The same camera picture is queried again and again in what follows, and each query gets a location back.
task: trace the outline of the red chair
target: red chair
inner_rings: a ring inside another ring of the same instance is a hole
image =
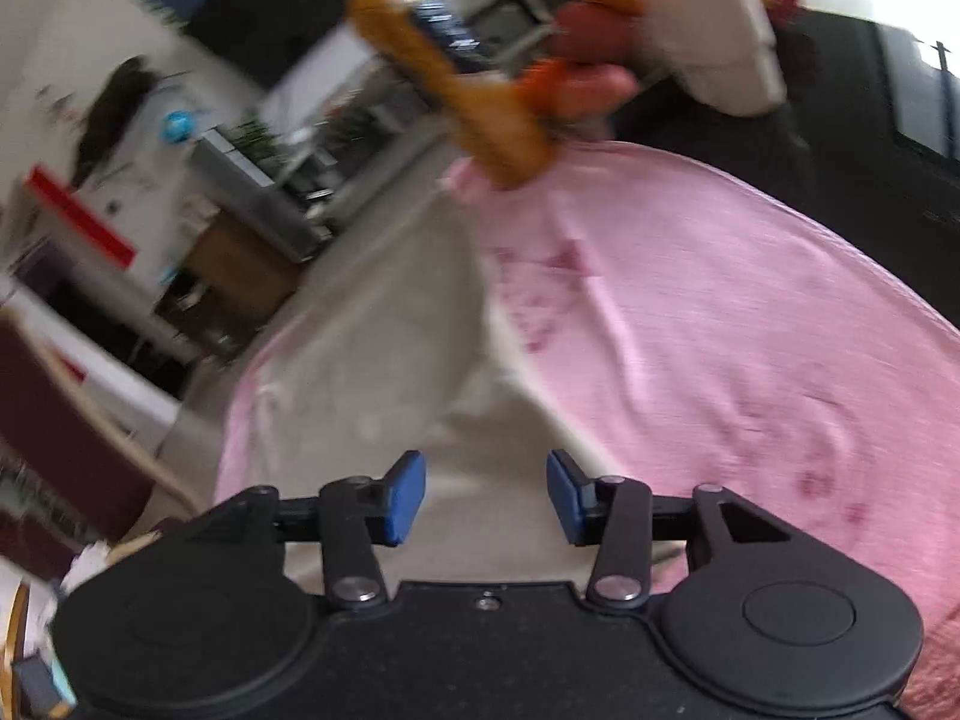
[[[64,364],[0,308],[0,464],[25,511],[0,511],[0,554],[44,579],[69,569],[90,538],[121,541],[155,488],[184,518],[205,506],[110,422]]]

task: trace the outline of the table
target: table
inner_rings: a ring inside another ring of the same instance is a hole
[[[179,263],[155,312],[206,353],[232,360],[296,291],[303,270],[222,210]]]
[[[818,220],[960,326],[960,82],[910,33],[805,11],[779,30],[789,102],[733,119],[662,81],[614,116],[619,140],[718,167]]]

